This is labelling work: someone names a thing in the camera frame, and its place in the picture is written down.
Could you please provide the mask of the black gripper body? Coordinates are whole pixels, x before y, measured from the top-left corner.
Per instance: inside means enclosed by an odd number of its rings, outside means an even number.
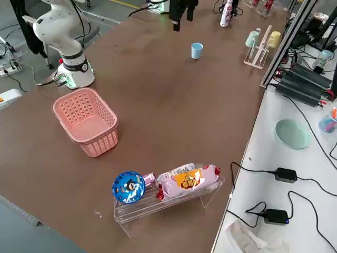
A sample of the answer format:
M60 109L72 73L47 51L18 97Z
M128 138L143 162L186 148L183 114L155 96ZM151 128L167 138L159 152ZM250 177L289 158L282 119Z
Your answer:
M181 17L189 6L198 6L198 0L170 0L169 19L172 19L174 14L180 14Z

